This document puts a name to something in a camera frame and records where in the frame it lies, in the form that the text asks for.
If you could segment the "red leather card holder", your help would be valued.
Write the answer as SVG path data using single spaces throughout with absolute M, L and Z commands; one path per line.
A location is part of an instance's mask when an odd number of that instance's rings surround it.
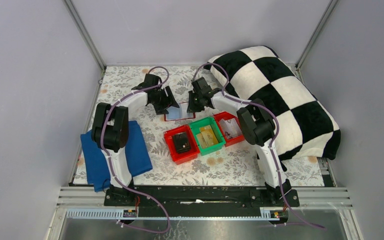
M 194 112 L 190 113 L 187 112 L 188 103 L 187 102 L 180 102 L 179 108 L 170 106 L 167 111 L 167 114 L 164 114 L 164 121 L 178 121 L 178 120 L 189 120 L 189 119 L 195 119 L 196 115 Z

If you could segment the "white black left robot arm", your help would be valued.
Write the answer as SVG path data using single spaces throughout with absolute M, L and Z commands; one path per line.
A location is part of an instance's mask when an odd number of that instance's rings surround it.
M 129 138 L 129 114 L 151 104 L 157 115 L 168 108 L 179 108 L 169 86 L 161 77 L 147 73 L 143 82 L 115 103 L 100 102 L 95 109 L 91 138 L 105 155 L 110 172 L 110 184 L 119 188 L 116 199 L 124 206 L 132 204 L 135 192 L 129 188 L 133 177 L 128 169 L 126 144 Z

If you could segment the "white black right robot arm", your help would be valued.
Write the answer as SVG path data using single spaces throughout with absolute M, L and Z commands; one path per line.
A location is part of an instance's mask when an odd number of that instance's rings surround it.
M 275 146 L 280 126 L 275 115 L 262 100 L 244 100 L 220 88 L 212 89 L 203 77 L 193 80 L 191 85 L 187 111 L 196 113 L 208 107 L 236 116 L 244 139 L 254 146 L 259 157 L 258 166 L 268 190 L 267 201 L 273 206 L 281 205 L 292 187 L 285 177 Z

